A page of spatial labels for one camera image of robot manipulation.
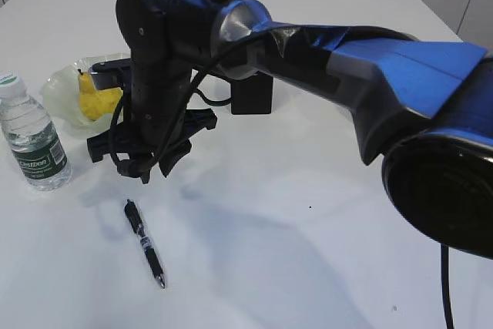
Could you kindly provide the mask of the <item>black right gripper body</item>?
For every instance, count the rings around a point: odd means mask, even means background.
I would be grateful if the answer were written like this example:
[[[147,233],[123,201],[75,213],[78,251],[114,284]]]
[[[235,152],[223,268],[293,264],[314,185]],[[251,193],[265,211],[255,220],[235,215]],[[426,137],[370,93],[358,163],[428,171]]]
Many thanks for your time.
[[[130,49],[131,86],[123,92],[122,123],[87,140],[91,161],[110,152],[153,158],[168,128],[166,150],[215,127],[211,109],[188,111],[179,101],[192,71],[210,60],[211,29],[229,1],[116,0],[117,23]]]

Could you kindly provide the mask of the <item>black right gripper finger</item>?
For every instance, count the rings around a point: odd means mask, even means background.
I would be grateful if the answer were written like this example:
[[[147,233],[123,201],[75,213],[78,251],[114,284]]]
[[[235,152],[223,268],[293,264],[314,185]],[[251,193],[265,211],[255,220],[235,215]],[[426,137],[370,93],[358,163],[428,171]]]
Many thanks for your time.
[[[140,179],[142,184],[150,181],[150,171],[141,170],[140,165],[152,158],[152,153],[130,153],[128,159],[120,159],[116,156],[116,170],[121,176]]]
[[[192,149],[192,143],[185,139],[180,143],[174,143],[163,154],[159,161],[159,169],[164,177],[167,177],[173,167]]]

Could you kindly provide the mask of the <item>blue black right robot arm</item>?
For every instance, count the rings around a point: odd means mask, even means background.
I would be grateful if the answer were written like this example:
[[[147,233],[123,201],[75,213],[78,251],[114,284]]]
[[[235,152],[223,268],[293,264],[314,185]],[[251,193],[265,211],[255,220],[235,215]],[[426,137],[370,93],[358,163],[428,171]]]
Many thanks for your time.
[[[361,159],[407,222],[446,247],[492,256],[492,59],[467,42],[424,42],[374,26],[275,22],[257,0],[116,0],[126,61],[93,67],[124,95],[93,161],[149,181],[168,174],[190,137],[216,122],[186,107],[208,75],[262,74],[344,107]]]

